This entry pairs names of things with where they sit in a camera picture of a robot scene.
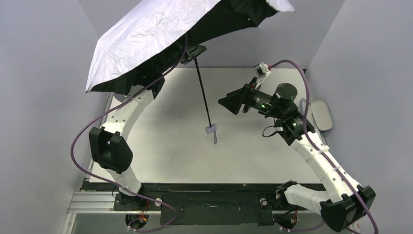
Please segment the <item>lavender folding umbrella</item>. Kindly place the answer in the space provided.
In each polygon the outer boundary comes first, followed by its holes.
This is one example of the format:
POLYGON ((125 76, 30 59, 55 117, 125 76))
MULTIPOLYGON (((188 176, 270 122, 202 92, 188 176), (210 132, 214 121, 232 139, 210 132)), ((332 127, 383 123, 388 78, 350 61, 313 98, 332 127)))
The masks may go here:
POLYGON ((125 96, 189 63, 181 61, 188 43, 204 46, 294 11, 287 0, 143 0, 98 39, 85 91, 125 96))

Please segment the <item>lavender umbrella case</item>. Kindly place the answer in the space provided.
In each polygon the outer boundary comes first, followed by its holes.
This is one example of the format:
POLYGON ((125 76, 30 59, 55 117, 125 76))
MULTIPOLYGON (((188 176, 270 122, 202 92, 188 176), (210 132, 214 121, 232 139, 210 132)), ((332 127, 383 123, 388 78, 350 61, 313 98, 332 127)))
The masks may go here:
POLYGON ((319 132, 329 131, 333 128, 331 113, 323 100, 311 101, 307 113, 307 123, 311 123, 319 132))

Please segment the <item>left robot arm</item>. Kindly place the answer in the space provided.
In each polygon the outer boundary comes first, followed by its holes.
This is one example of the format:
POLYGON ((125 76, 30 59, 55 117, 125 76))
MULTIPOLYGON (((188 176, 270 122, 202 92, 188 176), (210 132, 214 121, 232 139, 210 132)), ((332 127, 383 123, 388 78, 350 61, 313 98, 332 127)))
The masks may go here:
POLYGON ((147 86, 131 88, 126 99, 107 111, 109 117, 100 127, 93 127, 88 134, 92 160, 105 170, 111 178, 91 174, 119 190, 120 200, 134 209, 140 209, 149 197, 144 196, 144 187, 132 167, 133 152, 127 144, 132 127, 144 109, 154 100, 165 82, 167 70, 147 86))

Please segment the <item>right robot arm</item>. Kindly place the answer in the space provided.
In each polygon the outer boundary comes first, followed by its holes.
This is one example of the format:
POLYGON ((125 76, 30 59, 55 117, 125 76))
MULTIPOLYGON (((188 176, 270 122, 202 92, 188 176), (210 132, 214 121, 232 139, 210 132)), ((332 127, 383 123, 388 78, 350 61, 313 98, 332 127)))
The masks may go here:
POLYGON ((218 103, 235 115, 253 108, 273 118, 275 132, 304 159, 324 186, 324 191, 316 191, 288 181, 276 189, 278 204, 313 211, 335 232, 348 230, 368 213, 375 192, 352 179, 333 158, 294 103, 297 93, 290 83, 278 85, 273 95, 261 92, 252 83, 226 94, 218 103))

